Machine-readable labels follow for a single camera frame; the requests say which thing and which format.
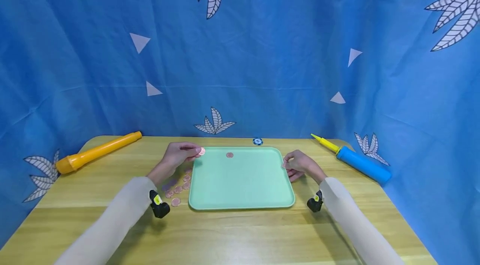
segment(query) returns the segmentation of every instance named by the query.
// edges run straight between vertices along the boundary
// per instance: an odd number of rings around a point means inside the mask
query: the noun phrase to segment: orange handle
[[[57,170],[59,171],[59,173],[71,173],[72,171],[79,169],[88,162],[91,162],[104,155],[110,154],[117,149],[123,148],[124,146],[139,140],[140,138],[142,138],[142,133],[130,133],[123,137],[97,146],[96,148],[89,149],[88,151],[67,156],[57,162]]]

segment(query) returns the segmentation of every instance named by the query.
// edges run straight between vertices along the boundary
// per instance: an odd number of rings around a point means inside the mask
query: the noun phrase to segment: copper coin
[[[181,200],[179,198],[172,199],[172,206],[179,206],[180,203],[181,203]]]

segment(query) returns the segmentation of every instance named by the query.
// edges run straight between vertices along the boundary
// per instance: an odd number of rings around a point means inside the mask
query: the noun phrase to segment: light wood tabletop
[[[114,136],[99,136],[82,151]],[[144,176],[168,143],[201,146],[255,146],[252,139],[143,137],[110,155],[61,176],[0,250],[1,264],[53,264],[134,176]],[[333,140],[337,145],[345,142]],[[329,176],[338,178],[359,208],[392,244],[406,264],[436,264],[378,184],[338,161],[314,139],[263,139],[282,155],[300,149]],[[183,183],[183,164],[173,178]],[[109,264],[361,264],[355,250],[326,208],[313,213],[306,202],[318,190],[310,178],[293,183],[296,202],[287,209],[198,212],[181,205],[162,219],[151,210],[130,230]],[[170,203],[161,193],[162,199]]]

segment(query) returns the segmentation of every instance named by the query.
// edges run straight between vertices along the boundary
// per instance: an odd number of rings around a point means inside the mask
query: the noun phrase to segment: forearm
[[[323,202],[367,265],[404,264],[392,246],[360,211],[348,190],[321,168],[307,171],[322,191]]]
[[[133,225],[150,205],[150,190],[157,190],[148,177],[130,180],[101,217],[57,260],[57,265],[105,264]]]

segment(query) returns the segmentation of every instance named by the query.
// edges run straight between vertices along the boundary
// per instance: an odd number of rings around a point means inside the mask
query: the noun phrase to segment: mint green tray
[[[282,163],[275,148],[207,147],[193,164],[188,202],[196,210],[288,208],[295,195]]]

